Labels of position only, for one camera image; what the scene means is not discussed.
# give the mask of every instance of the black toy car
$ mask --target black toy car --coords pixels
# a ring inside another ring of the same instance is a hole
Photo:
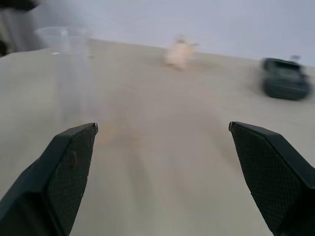
[[[303,74],[303,67],[297,62],[266,58],[262,66],[266,71],[262,88],[269,97],[301,100],[310,94],[307,75]]]

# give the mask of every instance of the textured rubber pad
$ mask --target textured rubber pad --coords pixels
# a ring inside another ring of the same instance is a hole
[[[270,231],[280,234],[312,195],[315,170],[285,140],[261,127],[230,124],[237,154],[249,187]]]
[[[0,235],[70,234],[87,184],[96,133],[97,125],[91,123],[54,137],[0,201]]]

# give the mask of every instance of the beige table surface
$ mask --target beige table surface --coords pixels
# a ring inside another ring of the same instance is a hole
[[[314,97],[264,96],[255,60],[200,55],[180,72],[158,48],[92,41],[92,52],[111,135],[94,146],[71,235],[270,236],[228,124],[279,132],[315,166]],[[51,62],[46,50],[0,59],[0,195],[64,129]]]

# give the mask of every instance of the tabletop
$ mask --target tabletop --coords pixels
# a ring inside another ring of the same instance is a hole
[[[251,59],[200,54],[177,71],[163,49],[97,40],[91,49],[107,133],[95,142],[71,235],[271,235],[228,124],[281,133],[315,166],[314,97],[266,97]],[[54,121],[54,76],[47,50],[0,59],[0,195],[65,129]]]

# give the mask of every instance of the clear plastic cup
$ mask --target clear plastic cup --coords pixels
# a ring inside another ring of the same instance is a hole
[[[102,122],[90,64],[88,30],[48,27],[37,29],[35,33],[54,57],[56,119],[66,125]]]

